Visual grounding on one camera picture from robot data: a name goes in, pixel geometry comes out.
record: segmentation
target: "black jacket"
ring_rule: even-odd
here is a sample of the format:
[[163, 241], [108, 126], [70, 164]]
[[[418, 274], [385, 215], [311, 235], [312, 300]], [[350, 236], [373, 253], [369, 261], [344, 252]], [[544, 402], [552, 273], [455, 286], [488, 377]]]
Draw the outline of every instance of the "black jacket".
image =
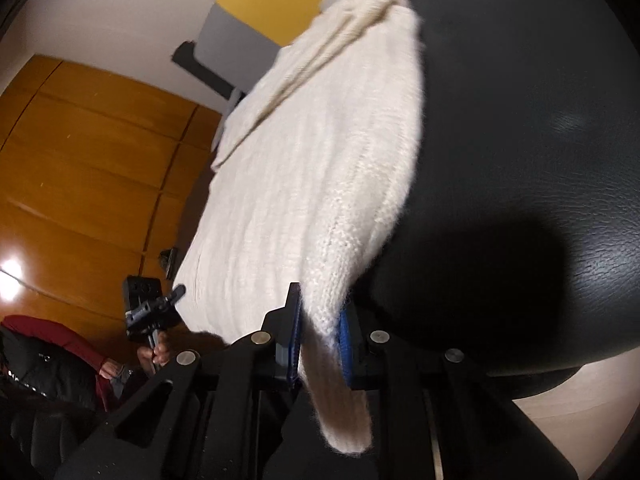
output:
[[50, 400], [98, 409], [95, 371], [81, 358], [4, 326], [0, 326], [0, 339], [9, 377], [16, 383]]

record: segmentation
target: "sweater sleeve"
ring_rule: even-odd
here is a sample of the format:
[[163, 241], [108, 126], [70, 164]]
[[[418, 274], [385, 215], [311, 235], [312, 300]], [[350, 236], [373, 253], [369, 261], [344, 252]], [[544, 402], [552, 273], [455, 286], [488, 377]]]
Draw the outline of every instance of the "sweater sleeve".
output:
[[61, 346], [81, 358], [96, 371], [100, 370], [106, 359], [84, 337], [55, 321], [31, 316], [6, 316], [1, 324], [13, 332], [37, 337], [47, 343]]

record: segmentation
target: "wooden cabinet panel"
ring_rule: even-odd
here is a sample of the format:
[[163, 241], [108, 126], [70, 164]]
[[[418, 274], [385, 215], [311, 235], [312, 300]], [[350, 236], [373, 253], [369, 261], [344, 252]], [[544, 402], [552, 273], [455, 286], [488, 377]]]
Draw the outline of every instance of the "wooden cabinet panel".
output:
[[22, 114], [12, 137], [157, 188], [177, 145], [144, 128], [40, 94]]
[[174, 163], [169, 169], [164, 190], [185, 199], [191, 192], [191, 188], [208, 158], [209, 152], [188, 144], [181, 144], [175, 155]]
[[78, 233], [142, 251], [158, 192], [35, 150], [11, 137], [0, 153], [0, 197]]
[[122, 282], [139, 267], [137, 253], [0, 202], [0, 268], [48, 296], [121, 319]]
[[196, 107], [144, 83], [66, 61], [40, 91], [174, 139], [180, 139]]
[[25, 90], [33, 96], [60, 63], [53, 57], [33, 56], [11, 81], [10, 87]]
[[175, 244], [184, 202], [175, 196], [163, 194], [151, 225], [146, 255], [157, 258], [160, 251]]
[[187, 127], [183, 141], [209, 151], [221, 118], [222, 116], [218, 112], [198, 106]]
[[31, 94], [27, 91], [11, 87], [0, 96], [0, 146], [4, 144], [30, 99]]

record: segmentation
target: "black bracket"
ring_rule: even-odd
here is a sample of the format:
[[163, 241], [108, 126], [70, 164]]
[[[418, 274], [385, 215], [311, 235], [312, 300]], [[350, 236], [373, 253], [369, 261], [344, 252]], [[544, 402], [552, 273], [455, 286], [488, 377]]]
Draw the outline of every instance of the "black bracket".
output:
[[175, 303], [184, 296], [184, 285], [176, 286], [171, 293], [163, 296], [161, 283], [157, 278], [127, 276], [122, 288], [125, 298], [125, 327], [129, 339], [147, 341], [153, 332], [166, 330], [181, 322]]
[[[351, 303], [341, 325], [341, 338], [348, 334], [349, 340], [342, 358], [351, 388], [380, 391], [380, 478], [433, 480], [436, 455], [447, 480], [577, 478], [460, 350], [415, 348]], [[261, 399], [270, 392], [295, 397], [301, 337], [302, 296], [292, 283], [286, 305], [265, 316], [262, 330], [203, 358], [179, 354], [82, 444], [56, 478], [261, 478]]]

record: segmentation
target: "white wall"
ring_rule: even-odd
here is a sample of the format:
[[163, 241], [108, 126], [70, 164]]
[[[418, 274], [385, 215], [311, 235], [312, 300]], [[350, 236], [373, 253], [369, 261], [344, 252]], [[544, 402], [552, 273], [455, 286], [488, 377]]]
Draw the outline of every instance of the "white wall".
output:
[[110, 70], [222, 112], [225, 100], [171, 62], [215, 0], [29, 0], [0, 42], [0, 92], [33, 54]]
[[587, 480], [616, 445], [640, 399], [640, 348], [584, 365], [556, 388], [516, 405]]

